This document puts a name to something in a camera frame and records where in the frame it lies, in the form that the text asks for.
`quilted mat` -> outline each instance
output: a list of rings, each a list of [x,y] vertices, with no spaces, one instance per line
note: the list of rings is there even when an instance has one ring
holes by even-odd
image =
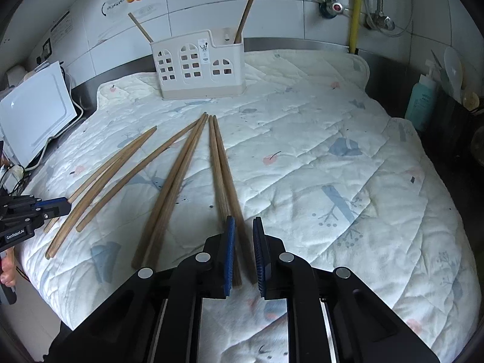
[[[247,89],[234,98],[163,100],[155,74],[105,83],[98,109],[49,157],[27,193],[71,195],[116,151],[157,125],[122,176],[202,112],[216,114],[247,230],[265,232],[312,266],[347,266],[442,363],[475,330],[481,301],[475,261],[453,201],[409,121],[390,118],[364,91],[358,56],[315,51],[245,55]],[[55,258],[60,227],[20,247],[34,287],[71,328],[133,270],[130,262],[184,139],[136,175]],[[176,266],[220,231],[208,126],[178,196],[159,270]],[[205,300],[200,362],[287,361],[285,301],[265,302],[246,282],[227,300]]]

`silver screw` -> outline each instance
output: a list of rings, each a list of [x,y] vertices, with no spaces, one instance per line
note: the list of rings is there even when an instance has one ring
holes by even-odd
[[[153,270],[150,268],[142,268],[138,271],[139,278],[150,278],[153,275]]]
[[[282,253],[279,255],[279,259],[283,262],[289,263],[294,260],[294,255],[291,253]]]
[[[197,262],[208,262],[210,260],[210,254],[209,253],[198,253],[195,259]]]
[[[351,271],[349,271],[349,269],[347,268],[338,268],[336,270],[336,275],[339,277],[339,278],[349,278],[349,276],[352,274]]]

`teal pump bottle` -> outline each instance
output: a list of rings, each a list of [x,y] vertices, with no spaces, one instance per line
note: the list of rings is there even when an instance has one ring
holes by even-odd
[[[405,118],[410,120],[417,131],[423,132],[427,128],[437,97],[437,83],[432,79],[435,63],[427,60],[429,67],[427,76],[420,75],[420,81],[415,84],[408,102]]]

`white cable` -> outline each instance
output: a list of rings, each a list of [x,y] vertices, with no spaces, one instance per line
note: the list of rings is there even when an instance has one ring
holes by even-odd
[[[368,5],[369,5],[369,2],[367,0],[363,0],[363,3],[365,5],[365,10],[366,12],[369,12],[368,10]],[[408,19],[408,23],[407,25],[405,26],[405,28],[400,31],[399,33],[396,33],[396,34],[391,34],[391,33],[386,33],[384,32],[381,28],[379,28],[374,22],[373,22],[373,19],[371,17],[371,14],[368,14],[368,19],[370,20],[370,23],[371,25],[373,26],[373,28],[376,28],[380,33],[382,33],[384,36],[386,37],[390,37],[390,38],[397,38],[397,37],[401,37],[407,30],[408,28],[410,27],[410,25],[412,24],[412,20],[413,20],[413,0],[410,0],[410,18]]]
[[[50,143],[50,141],[52,139],[56,139],[58,138],[59,136],[61,136],[64,132],[66,132],[69,128],[71,128],[72,126],[74,126],[74,124],[76,124],[80,119],[81,117],[84,115],[84,109],[81,108],[79,105],[77,105],[74,100],[72,99],[72,76],[69,75],[67,72],[65,73],[66,76],[69,76],[69,97],[71,98],[71,101],[72,103],[74,104],[74,106],[77,106],[77,108],[81,111],[81,114],[69,125],[67,125],[64,129],[62,129],[57,135],[54,135],[54,136],[50,136],[49,138],[47,138],[47,141],[45,142],[45,146],[42,150],[42,153],[40,154],[40,158],[39,158],[39,161],[37,164],[35,164],[34,166],[31,166],[30,168],[26,168],[25,169],[25,172],[30,172],[31,170],[34,170],[35,168],[37,168],[40,163],[42,162],[42,158],[44,158],[44,155],[45,155],[45,151],[47,150],[47,146],[48,144]]]

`chopstick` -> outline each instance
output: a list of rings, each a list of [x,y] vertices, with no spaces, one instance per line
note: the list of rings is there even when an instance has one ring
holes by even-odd
[[[234,43],[241,43],[242,42],[242,30],[244,29],[245,21],[247,20],[247,17],[249,16],[249,11],[250,11],[250,8],[252,7],[252,3],[253,3],[253,0],[247,1],[247,5],[245,6],[244,13],[243,13],[242,18],[240,20],[239,28],[237,29],[237,32],[235,34]]]
[[[119,150],[115,155],[113,155],[109,160],[107,160],[104,164],[102,164],[98,170],[96,170],[68,199],[69,203],[74,203],[74,201],[81,195],[86,188],[91,185],[93,181],[95,181],[108,167],[112,165],[120,156],[122,156],[126,151],[131,149],[137,143],[137,139],[131,141],[129,144],[124,146],[121,150]],[[49,223],[44,228],[44,233],[49,232],[49,230],[54,226],[54,224],[59,220],[60,217],[53,218],[49,221]]]
[[[152,212],[148,218],[148,221],[145,225],[143,233],[141,234],[141,237],[139,239],[139,243],[136,248],[135,254],[132,257],[131,267],[133,269],[139,269],[143,265],[143,260],[146,255],[146,251],[148,249],[149,241],[152,237],[152,233],[156,225],[156,220],[158,220],[165,198],[170,191],[171,185],[173,184],[173,180],[176,177],[178,169],[180,169],[180,165],[182,164],[183,159],[185,158],[185,155],[188,151],[188,148],[190,147],[190,144],[192,143],[195,137],[195,134],[197,133],[197,129],[199,125],[202,124],[202,121],[205,115],[206,113],[202,114],[202,116],[198,119],[195,128],[192,130],[192,132],[190,133],[190,136],[187,138],[185,144],[181,148],[180,153],[178,154],[178,157],[175,160],[175,163],[173,164],[173,166],[171,167],[168,177],[166,178],[165,183],[161,188],[160,194],[156,199]]]
[[[215,137],[215,126],[214,117],[209,117],[209,128],[210,128],[210,154],[212,159],[212,170],[214,173],[214,187],[215,187],[215,197],[217,200],[217,207],[219,211],[220,218],[222,220],[222,226],[226,223],[227,216],[230,215],[228,210],[227,196],[225,195],[224,180],[222,177],[222,168],[220,166],[220,158],[217,149],[217,138]],[[234,248],[234,265],[233,265],[233,275],[232,275],[232,285],[237,287],[242,285],[242,279],[240,277],[239,262],[237,260],[237,254]]]
[[[131,158],[131,156],[136,153],[136,151],[147,141],[147,139],[153,135],[156,131],[156,127],[153,127],[146,131],[139,138],[135,139],[136,144],[133,145],[129,150],[120,156],[105,173],[93,184],[93,186],[86,192],[86,194],[79,201],[77,206],[69,214],[65,222],[60,227],[59,231],[54,237],[54,240],[49,245],[47,252],[45,253],[45,258],[50,259],[55,256],[62,243],[66,239],[67,235],[71,231],[72,227],[76,224],[81,215],[86,211],[94,198],[101,192],[104,186],[109,180],[118,172],[118,170]]]
[[[117,184],[110,189],[110,191],[102,197],[102,199],[93,207],[93,209],[81,220],[81,222],[76,226],[76,230],[81,232],[86,225],[96,216],[97,213],[109,202],[114,195],[121,190],[124,185],[129,182],[136,174],[142,171],[151,161],[153,161],[156,157],[158,157],[161,153],[163,153],[167,148],[169,148],[177,139],[181,138],[185,135],[188,131],[190,131],[196,124],[197,121],[194,121],[188,127],[185,127],[180,132],[173,135],[170,139],[168,139],[165,143],[163,143],[159,148],[154,150],[149,156],[147,156],[143,161],[141,161],[138,165],[136,165],[126,176],[124,176]]]
[[[242,250],[242,257],[245,262],[245,266],[248,272],[249,280],[252,284],[257,283],[256,266],[253,262],[253,254],[251,249],[250,237],[245,232],[245,222],[240,203],[237,198],[237,191],[235,190],[234,180],[232,178],[231,169],[228,165],[227,155],[225,153],[224,143],[222,141],[222,135],[217,122],[217,116],[214,116],[214,128],[215,137],[217,139],[217,149],[220,157],[220,165],[222,168],[222,176],[224,178],[225,187],[227,189],[228,202],[230,204],[232,215],[235,218],[235,225],[237,227],[237,234],[235,235],[240,242],[240,248]]]
[[[153,43],[153,38],[149,36],[149,34],[146,32],[146,30],[143,28],[143,26],[136,20],[135,15],[133,15],[131,12],[128,13],[128,16],[131,18],[131,20],[134,22],[136,27],[139,28],[139,30],[143,33],[143,35],[146,37],[149,43]]]
[[[192,160],[193,153],[195,148],[197,147],[198,140],[203,131],[203,127],[207,122],[207,115],[203,116],[202,123],[197,127],[197,131],[193,142],[190,144],[188,151],[186,153],[183,162],[180,165],[180,169],[178,170],[175,179],[173,180],[173,184],[170,188],[170,192],[166,197],[165,202],[163,203],[163,207],[160,212],[160,216],[156,222],[155,228],[153,230],[152,236],[152,243],[151,248],[149,250],[146,263],[152,269],[156,268],[158,264],[158,258],[161,252],[161,247],[163,244],[163,238],[165,237],[166,228],[168,227],[168,222],[170,221],[171,213],[173,213],[173,208],[175,207],[175,201],[178,197],[178,192],[180,191],[180,187],[183,182],[183,178],[188,170],[188,166],[190,165],[190,161]]]

